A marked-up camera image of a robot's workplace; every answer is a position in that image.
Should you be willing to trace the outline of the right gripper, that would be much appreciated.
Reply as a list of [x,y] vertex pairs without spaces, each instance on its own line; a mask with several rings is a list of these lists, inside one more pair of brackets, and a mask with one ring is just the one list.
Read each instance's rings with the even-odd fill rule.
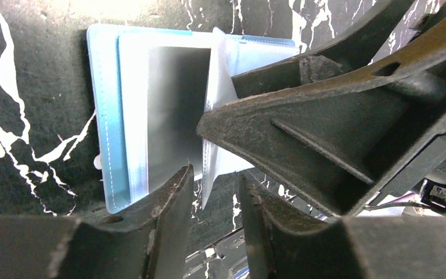
[[417,207],[418,203],[408,202],[411,195],[404,195],[417,186],[422,190],[419,196],[426,199],[425,204],[428,204],[430,199],[427,196],[434,185],[442,189],[442,194],[435,197],[439,199],[438,202],[432,203],[443,208],[441,200],[446,196],[446,132],[436,134],[428,143],[417,149],[393,178],[388,180],[380,193],[365,205],[364,210]]

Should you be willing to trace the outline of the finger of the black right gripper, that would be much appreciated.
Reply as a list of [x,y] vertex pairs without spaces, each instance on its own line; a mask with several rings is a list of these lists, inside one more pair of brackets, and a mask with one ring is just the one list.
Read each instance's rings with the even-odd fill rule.
[[206,112],[197,133],[324,214],[357,213],[446,132],[446,3],[413,29],[404,47],[362,68]]
[[232,77],[238,98],[294,88],[366,66],[412,3],[377,1],[344,33],[319,48]]

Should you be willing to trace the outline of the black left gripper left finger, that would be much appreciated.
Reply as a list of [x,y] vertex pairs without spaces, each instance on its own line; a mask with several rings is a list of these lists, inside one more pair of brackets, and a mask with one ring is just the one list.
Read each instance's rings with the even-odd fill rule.
[[97,223],[0,215],[0,278],[182,278],[193,183],[185,166]]

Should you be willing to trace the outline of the grey card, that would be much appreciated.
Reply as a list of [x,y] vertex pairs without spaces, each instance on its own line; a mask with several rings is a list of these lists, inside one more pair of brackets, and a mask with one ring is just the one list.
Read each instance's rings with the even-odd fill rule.
[[149,52],[148,183],[161,187],[181,167],[202,172],[202,139],[210,49],[155,47]]

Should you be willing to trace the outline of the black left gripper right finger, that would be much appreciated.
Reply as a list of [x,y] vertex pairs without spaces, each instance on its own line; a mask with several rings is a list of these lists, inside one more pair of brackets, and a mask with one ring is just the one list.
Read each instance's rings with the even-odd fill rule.
[[446,278],[446,217],[313,218],[239,181],[251,278]]

